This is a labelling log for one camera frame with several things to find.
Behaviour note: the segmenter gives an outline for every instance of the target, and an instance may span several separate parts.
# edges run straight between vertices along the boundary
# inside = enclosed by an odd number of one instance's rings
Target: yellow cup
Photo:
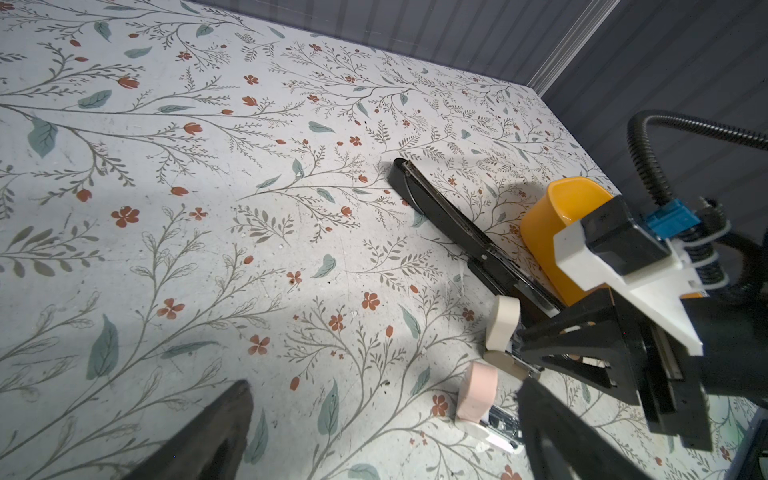
[[[554,235],[581,220],[612,198],[603,187],[584,177],[564,178],[547,186],[544,195],[520,222],[525,246],[533,253],[565,304],[587,296],[554,261]]]

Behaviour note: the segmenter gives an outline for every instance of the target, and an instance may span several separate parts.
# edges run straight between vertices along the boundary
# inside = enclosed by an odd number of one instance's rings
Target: dark striped wall
[[[589,0],[198,0],[526,84]]]
[[[649,212],[627,153],[627,120],[662,108],[768,130],[768,1],[623,0],[544,100],[622,193]],[[692,207],[699,196],[715,197],[736,230],[762,237],[768,153],[665,129],[650,135],[678,196]],[[727,259],[731,272],[735,259]]]

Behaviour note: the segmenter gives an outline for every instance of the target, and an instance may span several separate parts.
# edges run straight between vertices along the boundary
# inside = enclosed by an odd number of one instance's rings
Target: flower
[[[299,278],[301,276],[301,272],[296,272],[296,273],[288,272],[287,276],[290,278],[290,280],[288,280],[288,283],[290,283],[291,285],[293,284],[298,285],[299,283],[301,283],[302,279]]]
[[[256,352],[258,352],[259,355],[266,355],[266,346],[270,344],[270,338],[268,336],[265,336],[264,340],[259,341],[259,336],[254,335],[250,337],[250,341],[255,345],[252,345],[248,349],[248,355],[253,355]]]
[[[339,330],[340,332],[344,330],[344,325],[342,325],[342,320],[344,320],[344,316],[340,313],[338,316],[332,315],[331,321],[328,322],[328,326],[331,327],[331,330],[334,332]]]
[[[80,200],[81,202],[87,202],[89,198],[93,197],[93,194],[91,194],[90,190],[80,190],[75,194],[75,196]]]
[[[114,224],[120,228],[125,228],[129,223],[139,221],[139,210],[130,207],[122,207],[119,212],[112,212],[112,218],[117,218]]]
[[[366,299],[362,301],[363,309],[370,308],[372,311],[376,310],[376,307],[381,303],[379,296],[375,293],[366,292]]]
[[[131,77],[122,77],[118,79],[118,84],[123,88],[137,88],[139,86],[139,82],[135,78]]]
[[[186,131],[190,135],[195,135],[195,133],[200,133],[201,131],[203,131],[203,128],[200,125],[191,121],[190,123],[184,125],[184,131]]]
[[[504,473],[502,473],[502,480],[523,480],[519,473],[514,473],[512,468],[507,465],[504,467]]]
[[[165,306],[167,308],[161,308],[157,311],[157,316],[165,316],[169,320],[175,320],[176,319],[176,312],[180,312],[181,310],[184,310],[184,304],[179,303],[178,305],[174,305],[174,299],[167,298],[163,301],[165,303]]]
[[[432,414],[434,416],[445,416],[445,412],[448,411],[448,402],[445,401],[444,395],[433,395],[432,396],[432,403],[435,405],[432,406]]]
[[[194,209],[194,212],[190,212],[190,217],[194,217],[195,220],[202,220],[203,217],[207,217],[207,216],[208,216],[208,213],[203,212],[202,207],[197,207]]]

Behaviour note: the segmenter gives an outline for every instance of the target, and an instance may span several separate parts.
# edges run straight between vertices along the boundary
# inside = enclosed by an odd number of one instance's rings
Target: blue clip
[[[677,199],[648,215],[645,221],[662,240],[675,237],[701,223],[699,217]]]

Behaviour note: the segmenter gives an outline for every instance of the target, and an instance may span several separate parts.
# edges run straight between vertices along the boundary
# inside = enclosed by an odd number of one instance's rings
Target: floral tablecloth
[[[615,189],[533,91],[178,0],[0,25],[6,478],[120,478],[241,378],[239,478],[531,478],[452,427],[492,295],[386,175],[413,159],[544,280],[518,225],[545,185]],[[541,381],[655,478],[721,478],[754,410],[711,398],[700,453]]]

